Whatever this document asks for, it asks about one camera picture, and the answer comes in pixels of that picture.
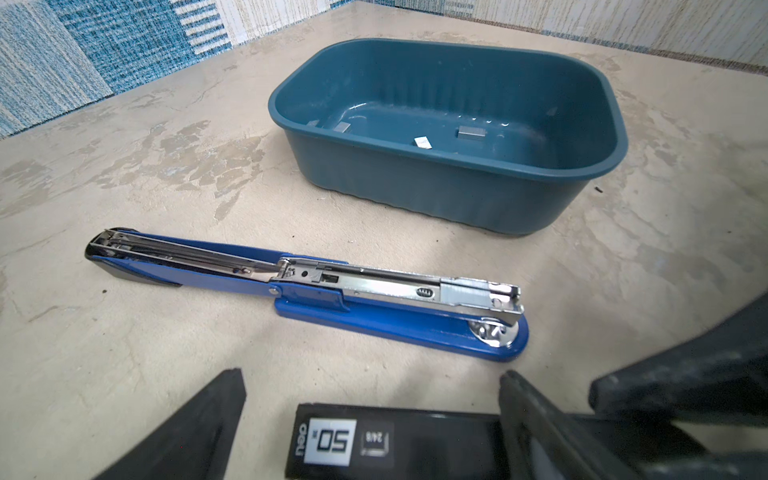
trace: blue stapler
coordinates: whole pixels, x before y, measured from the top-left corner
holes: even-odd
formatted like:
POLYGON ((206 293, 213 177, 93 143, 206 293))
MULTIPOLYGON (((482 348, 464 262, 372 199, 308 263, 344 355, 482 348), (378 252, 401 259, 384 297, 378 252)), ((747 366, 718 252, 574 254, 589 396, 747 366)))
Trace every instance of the blue stapler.
POLYGON ((271 296, 281 316, 499 362, 528 342, 515 285, 405 273, 112 228, 85 256, 112 275, 271 296))

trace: plastic bin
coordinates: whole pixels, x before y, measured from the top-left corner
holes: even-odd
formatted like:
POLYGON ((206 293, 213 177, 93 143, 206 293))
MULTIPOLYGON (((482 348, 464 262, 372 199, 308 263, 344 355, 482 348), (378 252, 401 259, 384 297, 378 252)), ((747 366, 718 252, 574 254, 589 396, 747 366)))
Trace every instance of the plastic bin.
POLYGON ((269 109, 315 185, 501 233, 546 227, 627 153, 606 77, 542 51, 345 41, 269 109))

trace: deli logo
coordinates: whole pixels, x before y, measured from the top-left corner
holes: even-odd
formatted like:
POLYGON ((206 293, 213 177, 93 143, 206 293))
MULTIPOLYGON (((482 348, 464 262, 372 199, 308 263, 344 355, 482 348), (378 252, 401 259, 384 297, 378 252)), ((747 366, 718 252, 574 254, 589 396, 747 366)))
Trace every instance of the deli logo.
POLYGON ((303 457, 306 450, 306 423, 302 423, 299 426, 299 437, 296 439, 296 451, 294 453, 297 457, 303 457))

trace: beige marble surface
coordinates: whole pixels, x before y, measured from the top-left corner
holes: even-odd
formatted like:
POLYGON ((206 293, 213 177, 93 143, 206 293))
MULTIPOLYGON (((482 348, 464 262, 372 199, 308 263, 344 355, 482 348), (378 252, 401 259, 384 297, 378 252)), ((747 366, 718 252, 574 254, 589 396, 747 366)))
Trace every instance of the beige marble surface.
POLYGON ((354 3, 4 140, 0 477, 89 478, 234 366, 248 399, 228 478, 282 478, 299 402, 496 412, 514 367, 585 411, 591 379, 768 286, 767 125, 766 77, 354 3), (267 98, 359 37, 585 60, 611 80, 629 154, 522 238, 320 190, 267 98), (531 341, 495 364, 284 319, 268 299, 118 280, 83 257, 115 226, 518 283, 531 341))

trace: container rim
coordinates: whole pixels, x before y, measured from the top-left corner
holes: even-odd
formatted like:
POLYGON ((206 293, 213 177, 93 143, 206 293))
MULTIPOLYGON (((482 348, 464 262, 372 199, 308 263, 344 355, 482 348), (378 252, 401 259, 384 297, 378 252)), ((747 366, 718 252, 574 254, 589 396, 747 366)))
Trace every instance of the container rim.
POLYGON ((627 138, 627 131, 624 126, 624 119, 621 117, 621 110, 616 102, 616 95, 614 94, 611 83, 605 77, 603 72, 597 70, 592 65, 578 58, 569 57, 567 55, 558 54, 549 51, 531 50, 527 48, 506 48, 506 47, 488 47, 485 45, 468 45, 462 43, 449 43, 443 41, 418 41, 418 40, 400 40, 397 38, 355 38, 353 40, 340 41, 335 44, 329 45, 322 50, 318 51, 309 58, 307 61, 301 64, 288 78, 286 78, 270 95, 268 104, 270 116, 272 120, 281 128, 289 131, 294 131, 306 135, 308 137, 321 138, 328 141, 333 141, 340 144, 351 145, 354 147, 369 148, 376 151, 383 151, 390 154, 405 155, 408 157, 417 157, 422 160, 434 161, 441 164, 454 165, 456 167, 464 167, 473 170, 484 170, 493 174, 508 175, 511 177, 526 178, 529 180, 541 180, 549 182, 567 182, 575 180, 590 180, 592 178, 601 177, 611 170, 613 170, 624 156, 627 154, 629 148, 629 139, 627 138), (535 53, 538 55, 548 55, 551 57, 563 58, 574 63, 578 63, 584 68, 595 74, 601 83, 603 92, 608 102, 608 108, 611 112, 611 116, 614 122, 614 129, 616 131, 616 146, 613 151, 603 160, 596 164, 589 165, 587 167, 579 168, 567 168, 567 169, 554 169, 543 167, 532 167, 529 165, 515 164, 512 162, 493 160, 490 158, 477 157, 474 155, 454 154, 444 151, 425 150, 423 148, 416 147, 415 145, 398 144, 393 141, 378 140, 370 137, 363 137, 355 134, 341 134, 333 130, 320 129, 317 127, 309 127, 304 124, 296 123, 288 118, 285 118, 276 108, 276 98, 280 92, 288 85, 307 65, 322 55, 324 52, 336 48, 339 45, 356 42, 397 42, 397 43, 411 43, 411 44, 430 44, 430 45, 446 45, 458 48, 483 48, 490 50, 503 50, 503 51, 523 51, 527 53, 535 53))

